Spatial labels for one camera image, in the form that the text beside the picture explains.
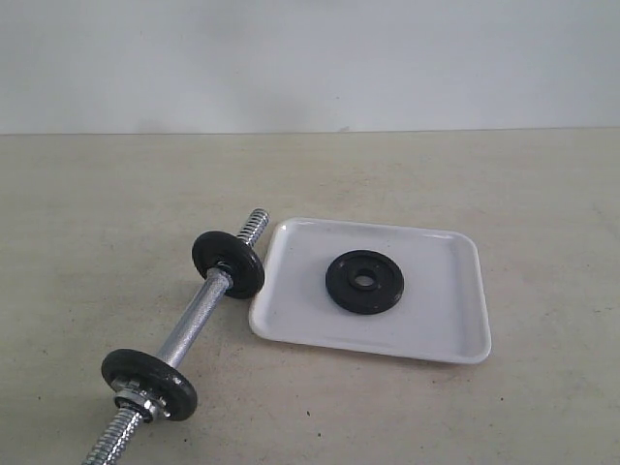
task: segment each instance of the tabletop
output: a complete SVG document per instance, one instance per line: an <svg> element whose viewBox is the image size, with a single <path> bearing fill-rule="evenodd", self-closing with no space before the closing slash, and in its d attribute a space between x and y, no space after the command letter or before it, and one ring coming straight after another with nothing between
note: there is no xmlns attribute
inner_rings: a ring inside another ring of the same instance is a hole
<svg viewBox="0 0 620 465"><path fill-rule="evenodd" d="M121 460L620 463L620 130L0 138L0 461L80 463L116 348L155 351L195 237L255 206L459 231L493 349L459 366L264 341L225 299L180 371L200 405Z"/></svg>

